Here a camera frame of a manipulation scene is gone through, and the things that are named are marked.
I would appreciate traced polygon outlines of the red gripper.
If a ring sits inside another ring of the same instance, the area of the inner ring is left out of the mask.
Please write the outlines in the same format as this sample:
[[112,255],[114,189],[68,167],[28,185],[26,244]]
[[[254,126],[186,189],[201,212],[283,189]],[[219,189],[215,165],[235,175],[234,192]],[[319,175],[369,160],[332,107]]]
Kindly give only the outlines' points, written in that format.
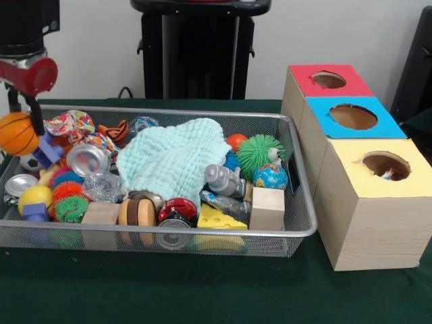
[[18,92],[26,95],[25,101],[31,110],[32,125],[38,136],[45,134],[45,126],[41,106],[35,97],[42,92],[49,92],[57,77],[57,64],[50,57],[1,59],[1,81],[6,83],[9,112],[21,112]]

